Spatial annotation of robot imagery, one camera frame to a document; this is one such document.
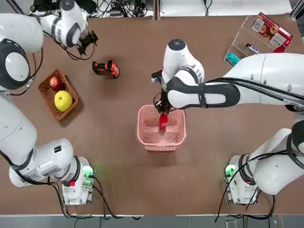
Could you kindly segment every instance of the clear acrylic box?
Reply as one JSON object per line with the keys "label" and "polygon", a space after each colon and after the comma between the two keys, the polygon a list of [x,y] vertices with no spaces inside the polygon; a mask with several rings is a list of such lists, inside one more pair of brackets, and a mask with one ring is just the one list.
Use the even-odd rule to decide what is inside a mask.
{"label": "clear acrylic box", "polygon": [[252,51],[245,48],[247,43],[253,45],[262,53],[272,53],[275,50],[276,47],[269,43],[268,38],[261,36],[259,33],[252,29],[255,20],[256,18],[247,16],[243,25],[239,29],[224,58],[224,61],[229,65],[233,66],[230,62],[227,61],[227,56],[230,52],[235,54],[240,59],[254,54]]}

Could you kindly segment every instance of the orange power drill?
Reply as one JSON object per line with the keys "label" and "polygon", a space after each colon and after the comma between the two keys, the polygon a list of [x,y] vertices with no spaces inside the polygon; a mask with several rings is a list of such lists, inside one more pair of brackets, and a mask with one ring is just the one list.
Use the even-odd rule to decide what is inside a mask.
{"label": "orange power drill", "polygon": [[109,60],[107,63],[96,63],[94,61],[92,63],[92,69],[98,75],[103,73],[104,71],[108,71],[115,79],[118,78],[120,72],[118,65],[113,60]]}

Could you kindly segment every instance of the red apple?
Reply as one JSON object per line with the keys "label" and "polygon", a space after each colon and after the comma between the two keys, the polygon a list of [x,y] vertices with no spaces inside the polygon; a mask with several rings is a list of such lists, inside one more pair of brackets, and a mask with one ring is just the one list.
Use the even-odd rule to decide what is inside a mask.
{"label": "red apple", "polygon": [[63,83],[61,81],[60,77],[54,76],[51,78],[51,80],[49,81],[49,85],[52,88],[52,90],[58,92],[59,90],[62,89],[63,87]]}

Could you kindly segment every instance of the red can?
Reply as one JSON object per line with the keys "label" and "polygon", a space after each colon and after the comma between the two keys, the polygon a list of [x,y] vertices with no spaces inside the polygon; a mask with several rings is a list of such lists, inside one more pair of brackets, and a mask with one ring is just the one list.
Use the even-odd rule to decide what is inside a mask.
{"label": "red can", "polygon": [[159,131],[161,133],[166,132],[167,123],[168,123],[168,114],[161,114],[160,121],[159,121]]}

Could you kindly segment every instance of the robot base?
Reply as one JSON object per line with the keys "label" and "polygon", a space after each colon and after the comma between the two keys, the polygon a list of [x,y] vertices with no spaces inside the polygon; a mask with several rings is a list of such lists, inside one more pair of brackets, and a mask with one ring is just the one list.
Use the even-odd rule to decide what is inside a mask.
{"label": "robot base", "polygon": [[[240,155],[236,155],[229,161],[229,165],[235,166],[234,173],[238,170],[238,161],[240,158]],[[225,187],[231,180],[231,177],[232,176],[227,176],[225,172]],[[233,204],[253,204],[257,199],[257,185],[247,184],[238,172],[228,187],[227,199],[228,202]]]}
{"label": "robot base", "polygon": [[77,181],[75,181],[74,186],[67,187],[65,185],[62,185],[62,192],[66,205],[92,204],[93,181],[91,183],[87,182],[84,169],[86,167],[90,167],[90,164],[84,157],[78,157],[78,159],[80,161],[80,174]]}

